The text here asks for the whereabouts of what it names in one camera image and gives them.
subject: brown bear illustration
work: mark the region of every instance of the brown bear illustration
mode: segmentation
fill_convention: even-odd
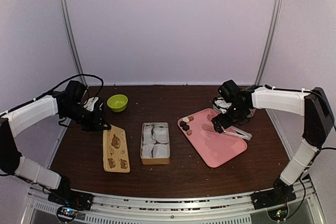
[[[116,163],[113,158],[108,158],[110,168],[115,168]]]
[[[128,167],[128,163],[127,163],[127,161],[126,161],[126,160],[123,160],[123,159],[120,159],[120,167],[121,167],[122,169],[127,169],[127,167]]]
[[[113,138],[112,138],[112,143],[111,144],[116,149],[120,148],[120,144],[121,144],[120,139],[115,134],[113,134]]]

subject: table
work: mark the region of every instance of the table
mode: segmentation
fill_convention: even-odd
[[[67,130],[51,169],[68,176],[73,189],[149,198],[192,198],[244,193],[272,187],[289,159],[265,110],[239,126],[253,135],[248,148],[219,168],[209,168],[177,127],[179,118],[212,107],[217,86],[109,86],[99,94],[105,104],[114,94],[129,98],[127,109],[107,120],[125,129],[131,172],[103,170],[102,133]],[[94,95],[97,87],[89,89]],[[144,122],[167,122],[171,140],[169,165],[146,166],[140,159]]]

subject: bowl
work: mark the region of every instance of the bowl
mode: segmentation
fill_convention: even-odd
[[[107,100],[107,106],[113,112],[124,111],[127,107],[127,103],[128,103],[128,98],[126,95],[123,95],[123,94],[116,94]]]

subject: box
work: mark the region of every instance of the box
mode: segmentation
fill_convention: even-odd
[[[142,125],[140,157],[144,165],[169,164],[168,123],[144,123]]]

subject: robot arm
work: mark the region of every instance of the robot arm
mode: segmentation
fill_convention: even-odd
[[[311,166],[333,127],[334,116],[323,89],[286,90],[270,86],[241,89],[229,80],[219,87],[218,92],[223,99],[215,98],[213,104],[222,113],[212,119],[218,133],[251,117],[253,109],[273,109],[304,116],[301,145],[274,182],[277,191],[274,201],[277,198],[283,200],[295,181]]]
[[[80,104],[85,89],[82,83],[70,81],[65,91],[52,91],[12,112],[3,113],[0,116],[0,169],[9,175],[55,190],[60,197],[72,201],[69,179],[23,156],[14,138],[35,123],[56,114],[60,119],[74,120],[85,131],[110,129],[110,126],[105,126],[100,98],[90,98],[85,105]]]

